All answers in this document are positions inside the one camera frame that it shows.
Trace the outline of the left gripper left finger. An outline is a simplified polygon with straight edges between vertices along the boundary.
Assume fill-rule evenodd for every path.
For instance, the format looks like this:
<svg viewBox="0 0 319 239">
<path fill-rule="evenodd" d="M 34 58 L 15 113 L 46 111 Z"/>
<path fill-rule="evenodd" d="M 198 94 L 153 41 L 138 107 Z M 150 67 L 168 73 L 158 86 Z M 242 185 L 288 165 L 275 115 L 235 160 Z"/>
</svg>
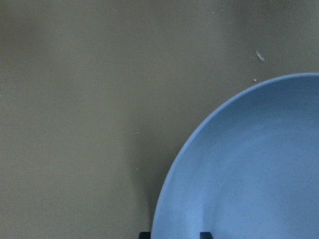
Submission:
<svg viewBox="0 0 319 239">
<path fill-rule="evenodd" d="M 139 233 L 139 239 L 150 239 L 151 238 L 151 232 L 140 232 Z"/>
</svg>

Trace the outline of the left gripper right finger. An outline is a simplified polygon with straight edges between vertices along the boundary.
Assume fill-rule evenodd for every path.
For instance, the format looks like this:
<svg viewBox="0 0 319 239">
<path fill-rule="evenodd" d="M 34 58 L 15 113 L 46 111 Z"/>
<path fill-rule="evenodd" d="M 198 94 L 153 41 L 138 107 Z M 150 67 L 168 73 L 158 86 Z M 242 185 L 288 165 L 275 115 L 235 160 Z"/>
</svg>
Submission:
<svg viewBox="0 0 319 239">
<path fill-rule="evenodd" d="M 200 232 L 200 239 L 213 239 L 211 232 Z"/>
</svg>

